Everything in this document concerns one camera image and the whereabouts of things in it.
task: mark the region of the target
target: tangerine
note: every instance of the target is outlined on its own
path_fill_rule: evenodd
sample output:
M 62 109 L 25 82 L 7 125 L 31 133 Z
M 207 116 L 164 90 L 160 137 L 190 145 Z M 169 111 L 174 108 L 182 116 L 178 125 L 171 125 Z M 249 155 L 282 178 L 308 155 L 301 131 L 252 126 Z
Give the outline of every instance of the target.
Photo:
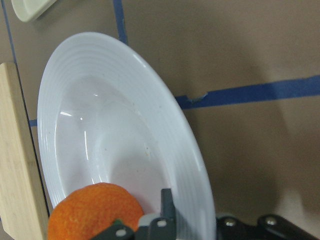
M 61 201 L 48 222 L 48 240 L 89 240 L 117 220 L 138 229 L 142 207 L 123 187 L 100 182 L 78 189 Z

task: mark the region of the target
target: white ceramic dish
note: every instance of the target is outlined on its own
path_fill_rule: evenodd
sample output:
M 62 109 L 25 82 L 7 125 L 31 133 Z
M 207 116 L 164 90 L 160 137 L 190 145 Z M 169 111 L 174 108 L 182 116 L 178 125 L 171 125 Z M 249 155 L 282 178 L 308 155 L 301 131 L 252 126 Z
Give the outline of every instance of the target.
M 16 16 L 22 22 L 38 18 L 57 0 L 11 0 Z
M 171 188 L 177 239 L 214 239 L 208 174 L 191 128 L 154 70 L 122 42 L 76 34 L 50 57 L 38 99 L 43 173 L 53 207 L 92 183 L 118 184 L 145 213 Z

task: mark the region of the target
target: wooden block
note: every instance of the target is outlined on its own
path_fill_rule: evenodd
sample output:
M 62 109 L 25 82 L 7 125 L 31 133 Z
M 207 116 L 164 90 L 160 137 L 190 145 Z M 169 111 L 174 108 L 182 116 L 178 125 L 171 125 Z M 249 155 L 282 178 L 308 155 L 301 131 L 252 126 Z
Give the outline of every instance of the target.
M 16 65 L 0 65 L 0 216 L 15 240 L 46 240 L 48 212 Z

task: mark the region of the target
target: screw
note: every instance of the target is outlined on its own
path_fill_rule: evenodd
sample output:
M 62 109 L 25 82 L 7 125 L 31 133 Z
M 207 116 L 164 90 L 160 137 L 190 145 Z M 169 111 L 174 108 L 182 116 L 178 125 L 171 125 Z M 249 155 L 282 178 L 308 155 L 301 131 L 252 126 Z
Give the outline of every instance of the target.
M 231 217 L 228 217 L 228 218 L 226 218 L 226 219 L 224 220 L 224 224 L 225 224 L 226 226 L 229 226 L 229 227 L 235 226 L 236 223 L 237 223 L 236 220 L 234 220 L 234 219 L 231 218 Z
M 266 224 L 272 225 L 272 226 L 277 224 L 277 220 L 273 216 L 266 217 L 265 222 Z

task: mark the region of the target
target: orange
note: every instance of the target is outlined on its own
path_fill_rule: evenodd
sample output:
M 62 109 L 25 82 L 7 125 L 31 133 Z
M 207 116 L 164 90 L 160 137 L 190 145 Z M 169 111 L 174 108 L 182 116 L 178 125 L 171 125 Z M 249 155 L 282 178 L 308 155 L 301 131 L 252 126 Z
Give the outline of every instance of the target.
M 48 240 L 89 240 L 116 220 L 136 231 L 143 214 L 138 201 L 123 187 L 105 182 L 89 185 L 54 208 Z

